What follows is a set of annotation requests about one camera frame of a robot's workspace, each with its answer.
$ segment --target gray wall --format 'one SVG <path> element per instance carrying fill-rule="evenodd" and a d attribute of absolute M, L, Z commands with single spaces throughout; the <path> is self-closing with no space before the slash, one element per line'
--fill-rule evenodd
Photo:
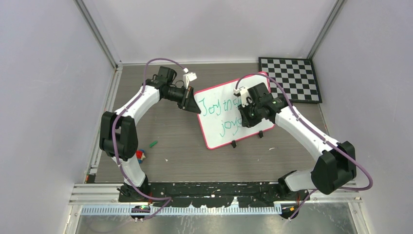
<path fill-rule="evenodd" d="M 72 0 L 0 3 L 0 233 L 62 233 L 113 69 Z"/>
<path fill-rule="evenodd" d="M 306 57 L 335 0 L 85 0 L 123 63 Z"/>
<path fill-rule="evenodd" d="M 333 137 L 372 174 L 363 192 L 376 233 L 413 230 L 413 2 L 347 1 L 314 58 Z M 359 171 L 359 186 L 366 185 Z"/>

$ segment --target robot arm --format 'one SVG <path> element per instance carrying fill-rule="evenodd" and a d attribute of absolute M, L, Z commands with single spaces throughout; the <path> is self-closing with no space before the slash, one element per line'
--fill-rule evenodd
<path fill-rule="evenodd" d="M 324 194 L 330 194 L 356 177 L 356 166 L 306 128 L 295 117 L 284 96 L 273 98 L 264 83 L 251 88 L 241 87 L 234 90 L 234 95 L 241 97 L 242 103 L 238 109 L 241 112 L 243 127 L 253 127 L 263 118 L 268 119 L 298 140 L 316 161 L 313 169 L 293 171 L 280 178 L 280 195 L 305 189 L 319 189 Z M 310 123 L 295 107 L 293 108 L 299 118 L 324 136 L 326 141 L 335 142 L 335 146 L 355 159 L 352 144 L 338 143 Z"/>
<path fill-rule="evenodd" d="M 129 178 L 131 182 L 144 192 L 149 187 L 147 186 L 148 179 L 145 173 L 141 170 L 139 162 L 135 157 L 138 148 L 138 138 L 136 134 L 136 125 L 140 118 L 148 111 L 148 109 L 160 101 L 160 99 L 168 99 L 177 102 L 178 108 L 194 113 L 201 113 L 193 94 L 193 88 L 189 86 L 189 82 L 196 79 L 194 73 L 184 74 L 185 86 L 178 88 L 172 85 L 176 77 L 176 72 L 170 68 L 161 66 L 158 75 L 154 75 L 154 79 L 146 80 L 145 91 L 140 99 L 133 105 L 129 106 L 133 100 L 142 93 L 143 87 L 137 94 L 128 101 L 123 107 L 115 112 L 105 112 L 102 115 L 100 127 L 99 147 L 106 154 L 115 161 L 113 139 L 112 139 L 112 125 L 123 110 L 127 109 L 120 117 L 116 124 L 116 129 L 120 128 L 120 133 L 116 133 L 116 145 L 119 152 L 119 160 L 122 165 L 125 177 Z M 125 178 L 126 186 L 131 186 Z"/>

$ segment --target checkered pattern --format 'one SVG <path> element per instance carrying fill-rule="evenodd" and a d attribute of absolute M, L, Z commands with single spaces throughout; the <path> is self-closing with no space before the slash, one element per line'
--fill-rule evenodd
<path fill-rule="evenodd" d="M 321 103 L 319 87 L 311 60 L 259 58 L 260 70 L 278 82 L 290 100 L 295 102 Z M 281 90 L 270 83 L 274 97 L 281 95 Z"/>

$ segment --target whiteboard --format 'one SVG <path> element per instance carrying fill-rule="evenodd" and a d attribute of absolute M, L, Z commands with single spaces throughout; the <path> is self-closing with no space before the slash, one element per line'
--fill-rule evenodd
<path fill-rule="evenodd" d="M 199 125 L 204 135 L 206 147 L 210 150 L 274 127 L 274 124 L 266 119 L 252 128 L 241 125 L 241 113 L 238 110 L 241 99 L 233 94 L 237 81 L 236 79 L 219 84 L 198 91 L 194 95 L 201 109 L 201 113 L 198 115 Z M 269 87 L 267 78 L 258 75 L 244 78 L 240 82 L 240 87 L 252 87 L 262 82 L 267 88 Z"/>

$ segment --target white connector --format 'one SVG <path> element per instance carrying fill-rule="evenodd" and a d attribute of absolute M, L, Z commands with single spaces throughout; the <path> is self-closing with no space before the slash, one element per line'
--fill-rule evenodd
<path fill-rule="evenodd" d="M 239 89 L 235 89 L 235 88 L 234 88 L 234 94 L 235 94 L 235 96 L 237 96 L 237 97 L 241 96 L 241 105 L 242 105 L 243 107 L 245 107 L 246 105 L 248 105 L 247 98 L 248 98 L 248 97 L 250 98 L 250 96 L 249 96 L 248 89 L 247 89 L 246 87 L 241 87 L 241 88 L 239 88 Z"/>
<path fill-rule="evenodd" d="M 185 88 L 188 88 L 189 83 L 191 81 L 196 80 L 196 74 L 194 72 L 188 72 L 188 73 L 184 74 L 183 80 L 185 81 Z"/>

